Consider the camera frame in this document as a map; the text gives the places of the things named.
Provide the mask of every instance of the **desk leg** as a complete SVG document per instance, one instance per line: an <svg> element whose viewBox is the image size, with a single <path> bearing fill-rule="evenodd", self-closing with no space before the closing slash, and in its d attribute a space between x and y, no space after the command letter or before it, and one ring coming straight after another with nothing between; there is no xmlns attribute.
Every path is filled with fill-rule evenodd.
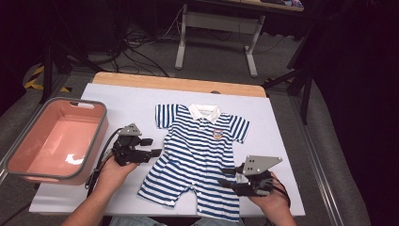
<svg viewBox="0 0 399 226"><path fill-rule="evenodd" d="M255 48L256 41L259 38L259 34L261 33L263 22L264 22L264 16L261 16L261 18L259 19L259 23L256 26L255 32L252 35L252 43L250 44L250 46L246 46L247 63L249 66L249 72L250 72L251 77L258 76L258 72L256 71L255 61L253 60L252 52L253 52L253 49Z"/></svg>
<svg viewBox="0 0 399 226"><path fill-rule="evenodd" d="M177 70L180 70L183 67L186 20L187 20L187 5L184 5L183 16L182 16L182 34L180 35L179 49L177 51L176 63L175 63L175 69Z"/></svg>

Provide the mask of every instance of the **wooden table edge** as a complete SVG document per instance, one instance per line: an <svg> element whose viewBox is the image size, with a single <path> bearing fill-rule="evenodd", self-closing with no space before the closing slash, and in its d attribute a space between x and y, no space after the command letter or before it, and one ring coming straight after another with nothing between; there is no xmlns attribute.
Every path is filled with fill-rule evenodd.
<svg viewBox="0 0 399 226"><path fill-rule="evenodd" d="M91 83L122 87L169 89L206 93L217 91L220 94L227 95L266 97L266 92L261 86L156 77L140 74L96 73Z"/></svg>

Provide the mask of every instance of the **white desk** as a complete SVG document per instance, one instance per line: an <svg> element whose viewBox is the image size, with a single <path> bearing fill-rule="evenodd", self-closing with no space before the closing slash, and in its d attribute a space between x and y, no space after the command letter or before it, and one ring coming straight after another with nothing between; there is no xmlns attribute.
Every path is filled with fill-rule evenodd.
<svg viewBox="0 0 399 226"><path fill-rule="evenodd" d="M278 8L290 11L303 10L303 8L298 7L263 3L260 0L226 0L226 2L252 5L259 8ZM188 9L188 5L185 4L182 15L182 33L180 36L180 43L176 56L175 68L178 70L183 68L184 52L186 45L185 30L188 26L192 26L252 35L251 44L245 46L245 54L247 57L247 64L249 67L250 75L252 77L257 77L258 72L256 70L255 61L253 59L252 53L259 38L259 35L261 34L264 18L264 15L259 16L259 19L246 19L232 16L216 15L212 13L195 12L190 11Z"/></svg>
<svg viewBox="0 0 399 226"><path fill-rule="evenodd" d="M103 73L103 75L113 77L117 74ZM158 79L150 77L149 80L151 81L151 79L161 79L161 81L165 82L168 78ZM183 79L172 79L170 81L179 82L179 80L181 83L190 82L190 80ZM154 139L151 147L140 147L140 149L162 148L163 138L167 134L167 130L156 129L155 127L154 107L158 104L190 105L196 103L219 105L223 112L244 117L251 121L252 124L245 143L235 143L233 146L236 166L244 162L248 154L282 157L283 161L271 170L279 176L287 187L292 199L291 210L293 215L305 215L290 161L285 152L279 128L268 98L185 90L144 89L88 84L82 99L100 101L105 103L107 107L109 126L105 133L102 147L117 128L135 122L143 134L142 137ZM183 194L173 209L141 199L136 195L141 182L156 160L156 158L153 158L148 164L141 164L140 167L128 176L124 185L114 194L109 203L105 211L107 215L186 217L196 215L197 201L192 192ZM43 214L69 214L86 198L87 192L83 185L60 186L41 184L29 211ZM240 215L242 217L254 217L262 216L263 214L248 198L242 197L240 198Z"/></svg>

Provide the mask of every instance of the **person's hand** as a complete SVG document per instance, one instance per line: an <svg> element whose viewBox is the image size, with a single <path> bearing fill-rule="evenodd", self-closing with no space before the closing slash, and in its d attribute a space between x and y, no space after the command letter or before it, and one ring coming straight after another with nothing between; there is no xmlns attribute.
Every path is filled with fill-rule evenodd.
<svg viewBox="0 0 399 226"><path fill-rule="evenodd" d="M271 174L275 178L273 179L274 186L284 190L284 187L277 180L276 175L273 172L271 172ZM248 198L256 205L261 207L266 217L277 226L296 225L293 216L291 215L286 197L277 190L272 190L268 196L248 196Z"/></svg>
<svg viewBox="0 0 399 226"><path fill-rule="evenodd" d="M125 181L127 175L138 166L137 163L131 163L121 167L112 155L105 163L100 172L97 185L94 188L97 192L112 195Z"/></svg>

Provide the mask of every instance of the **striped baby romper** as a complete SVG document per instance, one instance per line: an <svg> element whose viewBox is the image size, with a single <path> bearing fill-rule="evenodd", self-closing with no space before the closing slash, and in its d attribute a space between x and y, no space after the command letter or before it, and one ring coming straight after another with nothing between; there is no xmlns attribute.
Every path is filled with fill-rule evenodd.
<svg viewBox="0 0 399 226"><path fill-rule="evenodd" d="M235 182L220 169L234 168L232 143L244 142L249 121L221 113L216 105L157 105L158 128L167 128L165 151L144 180L138 195L173 207L189 190L197 195L197 214L239 219L239 200L217 180Z"/></svg>

